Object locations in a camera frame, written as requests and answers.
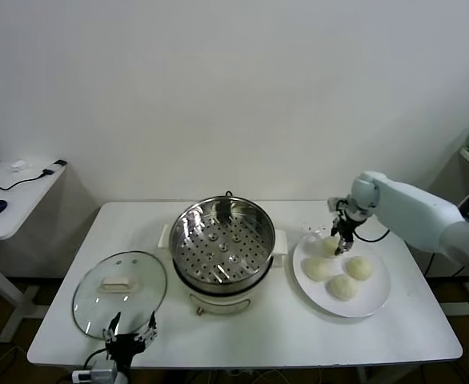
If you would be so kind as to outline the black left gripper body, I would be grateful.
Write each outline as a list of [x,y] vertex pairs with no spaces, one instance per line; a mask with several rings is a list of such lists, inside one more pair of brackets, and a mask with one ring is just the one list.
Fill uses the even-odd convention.
[[131,366],[134,356],[145,350],[145,341],[138,334],[118,334],[106,341],[106,350],[117,366]]

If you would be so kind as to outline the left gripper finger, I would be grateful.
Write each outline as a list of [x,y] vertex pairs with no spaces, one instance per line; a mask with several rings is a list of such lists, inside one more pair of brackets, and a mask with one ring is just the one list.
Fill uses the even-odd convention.
[[111,320],[107,328],[102,330],[102,336],[105,342],[113,342],[116,338],[118,324],[121,318],[121,312],[119,311]]
[[149,322],[140,329],[140,332],[135,337],[137,342],[153,342],[157,337],[157,323],[155,318],[155,312],[151,313]]

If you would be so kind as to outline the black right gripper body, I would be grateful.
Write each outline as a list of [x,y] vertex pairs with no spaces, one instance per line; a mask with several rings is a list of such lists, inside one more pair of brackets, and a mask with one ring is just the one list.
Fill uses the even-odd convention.
[[338,227],[339,232],[337,234],[340,238],[345,241],[354,241],[355,229],[357,228],[355,220],[337,216],[333,221],[334,224]]

